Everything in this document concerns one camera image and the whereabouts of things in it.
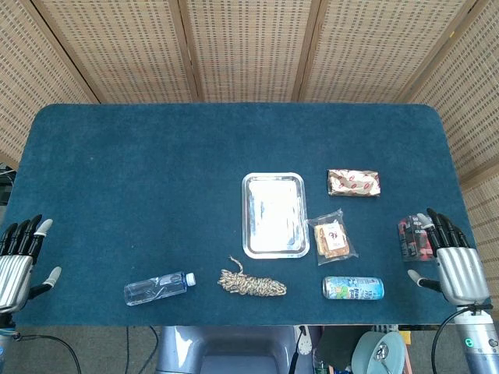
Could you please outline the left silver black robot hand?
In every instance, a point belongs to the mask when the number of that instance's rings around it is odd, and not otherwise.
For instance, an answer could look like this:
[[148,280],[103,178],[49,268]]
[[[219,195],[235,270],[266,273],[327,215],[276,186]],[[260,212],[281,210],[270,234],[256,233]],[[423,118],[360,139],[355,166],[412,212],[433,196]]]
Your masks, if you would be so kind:
[[39,285],[31,284],[32,270],[37,263],[43,241],[53,224],[40,214],[21,223],[10,224],[1,235],[1,314],[21,310],[27,301],[51,290],[62,268],[57,266]]

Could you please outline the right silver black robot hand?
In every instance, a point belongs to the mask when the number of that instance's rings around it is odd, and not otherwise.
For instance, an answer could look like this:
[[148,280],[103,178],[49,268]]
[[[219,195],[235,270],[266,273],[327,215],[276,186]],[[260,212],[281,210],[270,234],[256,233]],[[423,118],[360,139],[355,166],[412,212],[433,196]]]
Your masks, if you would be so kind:
[[483,264],[463,231],[448,217],[430,208],[416,216],[426,232],[439,279],[430,280],[409,270],[410,279],[421,288],[441,293],[452,305],[483,304],[490,298]]

